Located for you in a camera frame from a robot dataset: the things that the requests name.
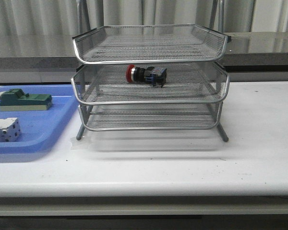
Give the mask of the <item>red emergency push button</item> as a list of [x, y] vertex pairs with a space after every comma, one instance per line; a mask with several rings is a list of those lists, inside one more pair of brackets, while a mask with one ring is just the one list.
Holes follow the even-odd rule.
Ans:
[[154, 87], [158, 84], [162, 88], [166, 83], [167, 69], [162, 67], [148, 67], [145, 69], [130, 64], [127, 67], [125, 77], [129, 83], [144, 82]]

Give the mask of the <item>silver mesh tray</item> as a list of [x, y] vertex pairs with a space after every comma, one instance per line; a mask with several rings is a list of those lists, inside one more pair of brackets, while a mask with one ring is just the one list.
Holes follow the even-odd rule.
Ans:
[[222, 103], [149, 103], [79, 106], [90, 131], [205, 130], [220, 122]]
[[229, 89], [229, 75], [214, 62], [163, 63], [163, 87], [145, 82], [129, 83], [127, 65], [86, 65], [73, 77], [72, 87], [82, 104], [218, 103]]
[[102, 26], [73, 37], [87, 65], [198, 62], [221, 59], [230, 37], [195, 24]]

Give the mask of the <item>blue plastic tray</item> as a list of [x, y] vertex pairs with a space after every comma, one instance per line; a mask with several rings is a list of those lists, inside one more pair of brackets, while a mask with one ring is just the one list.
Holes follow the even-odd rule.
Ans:
[[0, 112], [0, 119], [17, 117], [21, 135], [16, 142], [0, 142], [0, 163], [28, 162], [52, 149], [74, 115], [78, 102], [69, 84], [20, 85], [25, 93], [50, 94], [52, 106], [45, 111]]

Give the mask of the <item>white circuit breaker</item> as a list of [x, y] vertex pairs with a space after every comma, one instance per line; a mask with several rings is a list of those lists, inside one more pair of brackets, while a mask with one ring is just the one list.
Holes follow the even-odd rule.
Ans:
[[0, 119], [0, 142], [15, 142], [20, 135], [21, 128], [17, 117]]

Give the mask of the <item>grey background counter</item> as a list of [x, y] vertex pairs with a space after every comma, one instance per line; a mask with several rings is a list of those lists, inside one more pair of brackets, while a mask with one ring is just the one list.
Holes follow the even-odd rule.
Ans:
[[[288, 81], [288, 32], [235, 32], [220, 60], [231, 81]], [[0, 85], [70, 83], [69, 35], [0, 35]]]

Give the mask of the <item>green and beige switch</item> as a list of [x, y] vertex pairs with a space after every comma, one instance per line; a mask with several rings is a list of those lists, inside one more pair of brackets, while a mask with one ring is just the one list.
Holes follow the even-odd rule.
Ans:
[[0, 112], [45, 111], [52, 105], [50, 94], [27, 93], [20, 88], [0, 92]]

